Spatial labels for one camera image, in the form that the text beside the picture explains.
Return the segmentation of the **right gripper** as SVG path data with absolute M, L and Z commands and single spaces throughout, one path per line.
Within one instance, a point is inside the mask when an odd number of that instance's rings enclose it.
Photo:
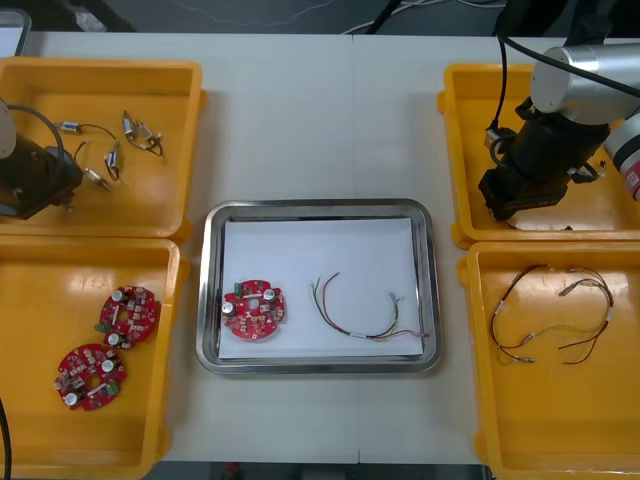
M 568 190 L 566 183 L 538 182 L 505 167 L 487 170 L 478 188 L 497 221 L 509 220 L 522 210 L 554 206 Z

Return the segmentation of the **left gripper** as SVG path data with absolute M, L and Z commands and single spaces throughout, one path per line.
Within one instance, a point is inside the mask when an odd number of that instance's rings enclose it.
M 68 206 L 83 170 L 54 147 L 14 153 L 1 160 L 1 215 L 29 219 L 49 206 Z

